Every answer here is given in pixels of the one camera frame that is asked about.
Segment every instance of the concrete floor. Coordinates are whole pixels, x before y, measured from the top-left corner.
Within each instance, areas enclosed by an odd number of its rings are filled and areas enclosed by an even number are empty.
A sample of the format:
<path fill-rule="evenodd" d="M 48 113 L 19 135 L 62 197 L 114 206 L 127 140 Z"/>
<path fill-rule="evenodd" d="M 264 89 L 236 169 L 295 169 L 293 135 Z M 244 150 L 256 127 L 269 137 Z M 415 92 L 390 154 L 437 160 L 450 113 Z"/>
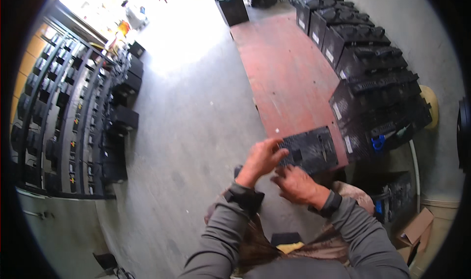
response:
<path fill-rule="evenodd" d="M 173 278 L 195 250 L 203 216 L 231 183 L 233 167 L 266 138 L 237 48 L 214 0 L 167 0 L 146 8 L 138 38 L 147 52 L 134 104 L 139 128 L 127 141 L 129 180 L 116 201 L 97 202 L 110 251 L 136 278 Z M 294 10 L 279 4 L 250 18 Z M 306 241 L 323 219 L 283 201 L 268 178 L 262 222 Z"/>

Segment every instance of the wall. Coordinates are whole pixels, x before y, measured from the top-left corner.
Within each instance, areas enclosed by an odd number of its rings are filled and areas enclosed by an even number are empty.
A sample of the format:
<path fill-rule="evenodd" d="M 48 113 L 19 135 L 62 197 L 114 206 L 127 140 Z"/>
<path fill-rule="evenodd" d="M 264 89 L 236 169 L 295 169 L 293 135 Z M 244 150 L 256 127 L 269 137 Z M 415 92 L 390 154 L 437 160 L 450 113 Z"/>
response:
<path fill-rule="evenodd" d="M 93 200 L 48 198 L 18 194 L 23 211 L 44 213 L 45 218 L 25 214 L 44 256 L 61 278 L 94 278 L 103 271 L 93 252 L 108 252 Z"/>
<path fill-rule="evenodd" d="M 427 0 L 350 0 L 386 29 L 403 51 L 419 83 L 429 86 L 439 102 L 439 125 L 415 135 L 422 194 L 430 199 L 459 200 L 464 174 L 458 169 L 456 119 L 464 96 L 461 69 L 450 38 Z"/>

